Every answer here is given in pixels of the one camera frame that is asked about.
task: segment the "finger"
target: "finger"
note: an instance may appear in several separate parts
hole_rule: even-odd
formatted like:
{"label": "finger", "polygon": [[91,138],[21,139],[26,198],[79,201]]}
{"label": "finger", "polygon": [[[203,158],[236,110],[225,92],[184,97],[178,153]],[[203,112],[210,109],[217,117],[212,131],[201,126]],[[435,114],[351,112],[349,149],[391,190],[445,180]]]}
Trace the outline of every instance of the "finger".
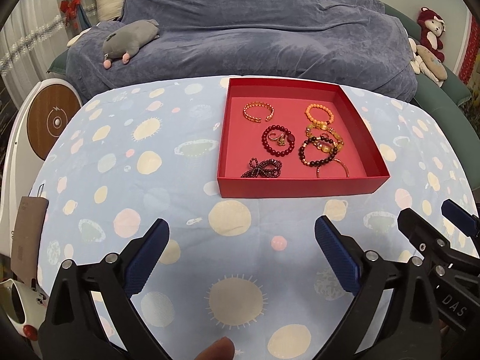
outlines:
{"label": "finger", "polygon": [[233,342],[229,338],[223,337],[200,353],[195,360],[232,360],[234,355]]}

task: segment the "wooden panel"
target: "wooden panel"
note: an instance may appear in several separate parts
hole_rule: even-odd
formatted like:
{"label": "wooden panel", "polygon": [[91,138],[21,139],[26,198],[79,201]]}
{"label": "wooden panel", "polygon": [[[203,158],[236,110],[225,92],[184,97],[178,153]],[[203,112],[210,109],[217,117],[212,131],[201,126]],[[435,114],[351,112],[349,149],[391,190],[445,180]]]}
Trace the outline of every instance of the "wooden panel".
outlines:
{"label": "wooden panel", "polygon": [[71,118],[80,109],[75,94],[66,86],[54,84],[34,98],[27,119],[27,134],[33,151],[45,161]]}

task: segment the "blue blanket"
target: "blue blanket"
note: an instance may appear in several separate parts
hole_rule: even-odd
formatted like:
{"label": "blue blanket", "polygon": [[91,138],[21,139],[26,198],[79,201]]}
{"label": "blue blanket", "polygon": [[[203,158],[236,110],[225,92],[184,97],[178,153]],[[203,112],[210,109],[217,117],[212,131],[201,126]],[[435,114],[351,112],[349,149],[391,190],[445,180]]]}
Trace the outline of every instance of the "blue blanket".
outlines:
{"label": "blue blanket", "polygon": [[[155,19],[160,38],[105,70],[102,43]],[[125,0],[69,50],[66,75],[82,100],[156,80],[266,75],[328,81],[410,101],[417,81],[400,21],[378,0]]]}

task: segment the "red bow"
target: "red bow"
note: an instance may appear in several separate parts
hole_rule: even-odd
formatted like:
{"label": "red bow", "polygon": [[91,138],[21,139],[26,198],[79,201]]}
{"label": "red bow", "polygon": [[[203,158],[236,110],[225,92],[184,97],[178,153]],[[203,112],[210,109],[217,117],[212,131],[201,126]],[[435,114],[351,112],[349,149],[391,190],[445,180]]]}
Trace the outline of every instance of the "red bow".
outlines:
{"label": "red bow", "polygon": [[[68,25],[68,23],[77,17],[77,6],[80,5],[80,0],[71,0],[71,2],[68,1],[62,1],[60,4],[60,10],[65,14],[65,26]],[[78,27],[78,24],[75,22],[73,24],[74,28]]]}

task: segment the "blue gripper pad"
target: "blue gripper pad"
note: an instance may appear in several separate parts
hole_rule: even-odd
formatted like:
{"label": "blue gripper pad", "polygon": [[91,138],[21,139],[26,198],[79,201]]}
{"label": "blue gripper pad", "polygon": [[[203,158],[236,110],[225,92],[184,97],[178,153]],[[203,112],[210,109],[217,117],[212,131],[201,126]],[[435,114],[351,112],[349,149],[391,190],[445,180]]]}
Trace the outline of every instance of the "blue gripper pad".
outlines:
{"label": "blue gripper pad", "polygon": [[443,202],[442,215],[467,237],[477,236],[478,229],[474,217],[452,200],[448,199]]}
{"label": "blue gripper pad", "polygon": [[155,221],[148,232],[150,234],[142,239],[143,244],[125,269],[123,290],[128,298],[143,290],[170,238],[169,225],[162,219]]}
{"label": "blue gripper pad", "polygon": [[340,241],[340,233],[322,218],[315,222],[315,238],[340,285],[354,296],[360,291],[360,267]]}

